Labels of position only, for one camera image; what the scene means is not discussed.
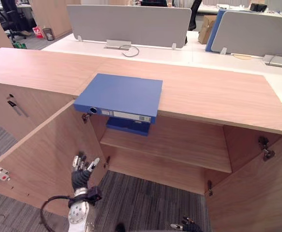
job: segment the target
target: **wooden countertop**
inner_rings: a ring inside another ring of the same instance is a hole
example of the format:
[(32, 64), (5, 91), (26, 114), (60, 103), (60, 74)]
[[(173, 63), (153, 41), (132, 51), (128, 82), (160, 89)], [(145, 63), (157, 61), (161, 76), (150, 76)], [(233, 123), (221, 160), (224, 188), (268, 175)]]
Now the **wooden countertop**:
[(159, 114), (282, 134), (263, 76), (114, 58), (0, 49), (0, 83), (78, 96), (97, 73), (163, 80)]

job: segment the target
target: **power strip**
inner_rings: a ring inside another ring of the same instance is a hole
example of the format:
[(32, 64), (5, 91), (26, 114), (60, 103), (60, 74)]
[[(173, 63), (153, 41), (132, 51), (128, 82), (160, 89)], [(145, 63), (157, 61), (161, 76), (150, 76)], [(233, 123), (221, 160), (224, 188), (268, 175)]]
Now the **power strip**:
[(282, 67), (282, 57), (265, 55), (262, 61), (269, 66)]

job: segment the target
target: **robotic arm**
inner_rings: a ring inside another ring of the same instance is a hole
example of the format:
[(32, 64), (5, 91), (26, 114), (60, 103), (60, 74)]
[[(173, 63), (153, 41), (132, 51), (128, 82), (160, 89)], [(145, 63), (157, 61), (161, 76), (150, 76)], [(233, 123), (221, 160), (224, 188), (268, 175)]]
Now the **robotic arm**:
[(74, 197), (54, 196), (48, 199), (40, 211), (41, 222), (49, 232), (55, 232), (51, 229), (43, 216), (43, 209), (52, 200), (67, 199), (69, 200), (69, 232), (93, 232), (95, 212), (93, 206), (101, 200), (101, 191), (97, 186), (88, 188), (89, 178), (98, 165), (100, 159), (96, 158), (91, 164), (86, 162), (86, 156), (83, 152), (79, 152), (75, 156), (72, 167), (72, 186), (74, 189)]

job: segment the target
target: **open cabinet door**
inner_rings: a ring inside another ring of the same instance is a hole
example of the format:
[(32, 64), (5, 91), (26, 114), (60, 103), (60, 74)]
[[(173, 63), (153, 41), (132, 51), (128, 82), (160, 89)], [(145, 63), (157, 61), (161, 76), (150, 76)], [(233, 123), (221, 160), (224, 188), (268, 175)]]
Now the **open cabinet door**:
[(206, 194), (214, 232), (282, 231), (282, 138)]
[[(11, 180), (0, 181), (0, 194), (40, 208), (54, 195), (73, 195), (72, 161), (84, 151), (87, 161), (100, 158), (89, 185), (98, 185), (107, 168), (105, 158), (90, 122), (69, 102), (0, 157), (0, 168)], [(53, 201), (46, 209), (67, 217), (68, 201)]]

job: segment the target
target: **black office chair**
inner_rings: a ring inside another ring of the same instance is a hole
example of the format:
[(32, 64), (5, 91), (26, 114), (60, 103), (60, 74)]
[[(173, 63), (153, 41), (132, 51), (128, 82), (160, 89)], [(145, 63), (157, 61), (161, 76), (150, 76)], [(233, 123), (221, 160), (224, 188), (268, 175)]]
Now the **black office chair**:
[(143, 0), (141, 6), (162, 6), (167, 7), (166, 0)]
[(2, 7), (8, 16), (8, 20), (15, 23), (18, 31), (29, 29), (28, 22), (23, 14), (19, 14), (15, 0), (1, 0)]
[(7, 34), (7, 37), (11, 38), (12, 41), (15, 43), (15, 36), (23, 36), (20, 32), (17, 31), (17, 28), (15, 26), (14, 22), (11, 22), (7, 19), (7, 17), (0, 11), (0, 24), (4, 31), (9, 30), (10, 33)]
[(194, 0), (193, 6), (191, 7), (191, 18), (189, 22), (188, 30), (194, 30), (196, 29), (197, 25), (195, 22), (195, 18), (198, 13), (199, 6), (201, 5), (202, 0)]

